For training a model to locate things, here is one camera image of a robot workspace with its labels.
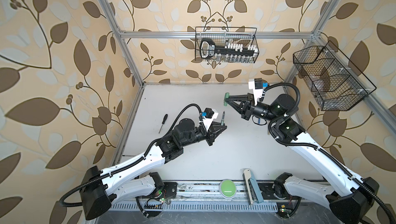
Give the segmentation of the green pen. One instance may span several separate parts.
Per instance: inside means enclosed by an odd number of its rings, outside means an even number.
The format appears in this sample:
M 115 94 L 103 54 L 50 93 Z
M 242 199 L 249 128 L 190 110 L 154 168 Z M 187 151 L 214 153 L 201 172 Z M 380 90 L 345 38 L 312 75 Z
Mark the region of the green pen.
M 221 125 L 224 125 L 224 119 L 225 119 L 225 111 L 222 113 L 222 118 L 221 118 Z

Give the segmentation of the green pen cap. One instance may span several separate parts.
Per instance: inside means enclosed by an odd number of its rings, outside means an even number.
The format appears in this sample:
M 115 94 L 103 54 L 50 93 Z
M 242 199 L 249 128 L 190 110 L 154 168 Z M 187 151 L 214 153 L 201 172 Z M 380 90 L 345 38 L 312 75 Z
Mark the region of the green pen cap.
M 229 96 L 230 96 L 230 93 L 225 93 L 224 102 L 223 102 L 224 106 L 227 106 L 227 99 L 229 98 Z

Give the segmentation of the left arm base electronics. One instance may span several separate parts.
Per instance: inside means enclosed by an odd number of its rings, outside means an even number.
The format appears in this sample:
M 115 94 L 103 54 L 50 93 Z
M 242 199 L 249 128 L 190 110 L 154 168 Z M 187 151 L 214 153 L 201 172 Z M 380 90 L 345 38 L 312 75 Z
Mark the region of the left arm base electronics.
M 154 190 L 148 196 L 136 197 L 137 207 L 146 218 L 158 216 L 165 205 L 170 205 L 171 200 L 177 195 L 176 182 L 165 182 L 162 188 Z

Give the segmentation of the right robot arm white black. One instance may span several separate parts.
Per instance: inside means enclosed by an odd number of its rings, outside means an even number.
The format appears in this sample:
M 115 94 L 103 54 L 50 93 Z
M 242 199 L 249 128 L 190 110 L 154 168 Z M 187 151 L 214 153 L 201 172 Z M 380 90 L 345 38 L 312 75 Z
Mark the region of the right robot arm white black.
M 281 193 L 317 203 L 344 224 L 365 223 L 363 218 L 374 203 L 383 209 L 389 223 L 396 222 L 392 211 L 377 196 L 379 184 L 374 179 L 362 178 L 348 169 L 293 120 L 301 100 L 295 85 L 285 82 L 269 85 L 256 79 L 249 83 L 249 89 L 252 93 L 246 95 L 226 93 L 224 102 L 245 120 L 252 117 L 266 120 L 275 141 L 299 154 L 328 182 L 323 185 L 283 173 L 274 181 Z

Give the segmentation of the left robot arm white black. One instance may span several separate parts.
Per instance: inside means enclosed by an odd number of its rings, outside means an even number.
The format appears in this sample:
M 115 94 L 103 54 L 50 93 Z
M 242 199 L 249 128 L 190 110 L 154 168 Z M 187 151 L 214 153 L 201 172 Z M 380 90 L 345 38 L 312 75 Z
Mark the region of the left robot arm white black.
M 218 112 L 202 110 L 192 103 L 177 115 L 168 132 L 155 140 L 146 151 L 112 167 L 87 170 L 81 185 L 65 193 L 59 200 L 62 207 L 82 207 L 85 219 L 93 220 L 106 213 L 112 205 L 126 198 L 159 193 L 164 183 L 151 170 L 181 156 L 186 146 L 206 141 L 209 146 L 227 126 L 216 122 Z

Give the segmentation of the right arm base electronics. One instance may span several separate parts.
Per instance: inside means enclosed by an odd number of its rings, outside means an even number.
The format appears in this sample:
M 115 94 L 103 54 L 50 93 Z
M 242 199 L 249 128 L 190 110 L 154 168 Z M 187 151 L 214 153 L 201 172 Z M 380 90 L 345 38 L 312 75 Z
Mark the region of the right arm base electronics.
M 291 219 L 295 215 L 301 204 L 301 197 L 290 195 L 282 186 L 273 182 L 259 182 L 258 186 L 264 200 L 276 203 L 278 217 Z

